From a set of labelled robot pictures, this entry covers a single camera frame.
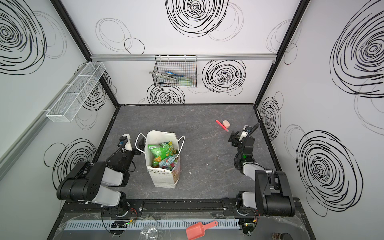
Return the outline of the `white paper bag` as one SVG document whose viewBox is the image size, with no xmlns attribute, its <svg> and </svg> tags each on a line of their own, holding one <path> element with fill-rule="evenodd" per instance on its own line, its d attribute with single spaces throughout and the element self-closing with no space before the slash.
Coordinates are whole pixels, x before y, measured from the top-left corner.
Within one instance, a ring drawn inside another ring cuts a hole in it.
<svg viewBox="0 0 384 240">
<path fill-rule="evenodd" d="M 185 136 L 178 138 L 175 133 L 152 130 L 143 135 L 140 133 L 135 141 L 139 149 L 139 140 L 144 141 L 147 170 L 156 188 L 174 189 L 180 179 L 181 152 L 185 143 Z"/>
</svg>

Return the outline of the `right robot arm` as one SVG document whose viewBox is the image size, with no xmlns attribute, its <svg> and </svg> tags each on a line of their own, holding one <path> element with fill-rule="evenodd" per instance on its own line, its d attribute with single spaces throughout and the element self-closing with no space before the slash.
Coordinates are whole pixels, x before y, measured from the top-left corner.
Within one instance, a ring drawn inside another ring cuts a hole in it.
<svg viewBox="0 0 384 240">
<path fill-rule="evenodd" d="M 252 192 L 239 192 L 236 208 L 241 215 L 256 212 L 257 216 L 293 217 L 296 214 L 286 173 L 263 167 L 253 158 L 255 139 L 246 131 L 232 132 L 229 143 L 237 148 L 235 169 L 254 181 Z"/>
</svg>

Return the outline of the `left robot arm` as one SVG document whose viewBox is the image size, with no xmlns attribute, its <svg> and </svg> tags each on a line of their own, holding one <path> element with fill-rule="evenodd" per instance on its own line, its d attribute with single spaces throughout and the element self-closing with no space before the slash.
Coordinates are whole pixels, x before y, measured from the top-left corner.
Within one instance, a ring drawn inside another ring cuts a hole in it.
<svg viewBox="0 0 384 240">
<path fill-rule="evenodd" d="M 140 149 L 118 150 L 104 162 L 76 164 L 59 184 L 57 198 L 128 210 L 130 204 L 126 194 L 113 188 L 127 185 L 133 158 L 140 154 Z"/>
</svg>

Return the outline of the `teal snack packet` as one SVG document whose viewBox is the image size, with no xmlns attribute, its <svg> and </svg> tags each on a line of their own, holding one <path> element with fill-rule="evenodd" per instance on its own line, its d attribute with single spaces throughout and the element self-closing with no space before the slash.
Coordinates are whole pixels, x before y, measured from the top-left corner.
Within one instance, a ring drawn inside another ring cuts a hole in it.
<svg viewBox="0 0 384 240">
<path fill-rule="evenodd" d="M 178 156 L 169 156 L 159 162 L 159 168 L 172 171 L 178 163 Z"/>
</svg>

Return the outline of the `green snack packet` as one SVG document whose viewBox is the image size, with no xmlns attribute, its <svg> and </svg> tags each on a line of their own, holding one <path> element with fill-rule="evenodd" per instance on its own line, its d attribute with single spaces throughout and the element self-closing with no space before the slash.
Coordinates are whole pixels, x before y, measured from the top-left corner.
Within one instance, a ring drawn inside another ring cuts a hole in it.
<svg viewBox="0 0 384 240">
<path fill-rule="evenodd" d="M 178 153 L 178 151 L 173 147 L 172 142 L 162 143 L 159 145 L 148 145 L 148 149 L 158 162 Z"/>
</svg>

